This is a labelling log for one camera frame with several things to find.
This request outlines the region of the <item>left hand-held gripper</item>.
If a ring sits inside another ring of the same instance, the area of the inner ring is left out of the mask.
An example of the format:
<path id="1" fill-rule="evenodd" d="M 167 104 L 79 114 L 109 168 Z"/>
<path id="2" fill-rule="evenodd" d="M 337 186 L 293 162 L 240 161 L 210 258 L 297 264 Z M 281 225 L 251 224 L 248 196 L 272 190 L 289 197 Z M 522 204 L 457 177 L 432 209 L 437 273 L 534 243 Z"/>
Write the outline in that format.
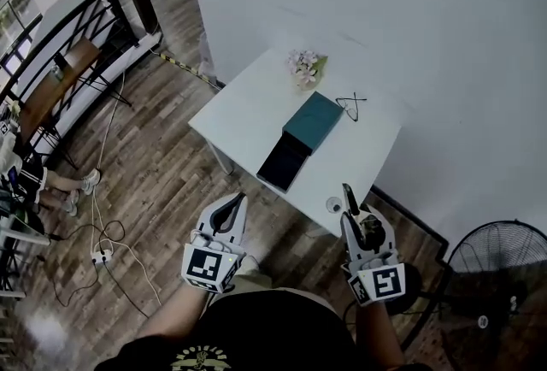
<path id="1" fill-rule="evenodd" d="M 248 198 L 239 192 L 224 196 L 203 210 L 184 249 L 181 277 L 186 283 L 214 294 L 230 288 L 246 256 L 240 244 L 247 209 Z"/>

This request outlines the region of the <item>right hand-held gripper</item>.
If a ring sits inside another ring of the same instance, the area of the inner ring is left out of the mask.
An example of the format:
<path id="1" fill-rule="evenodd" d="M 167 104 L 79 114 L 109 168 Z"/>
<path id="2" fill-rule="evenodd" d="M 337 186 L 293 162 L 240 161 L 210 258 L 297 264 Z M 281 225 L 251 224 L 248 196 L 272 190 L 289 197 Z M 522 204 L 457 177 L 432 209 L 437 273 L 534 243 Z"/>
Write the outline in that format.
<path id="1" fill-rule="evenodd" d="M 340 218 L 346 250 L 341 268 L 357 304 L 366 307 L 401 297 L 406 292 L 405 268 L 393 227 L 377 209 L 359 205 L 349 184 L 342 187 L 347 212 Z"/>

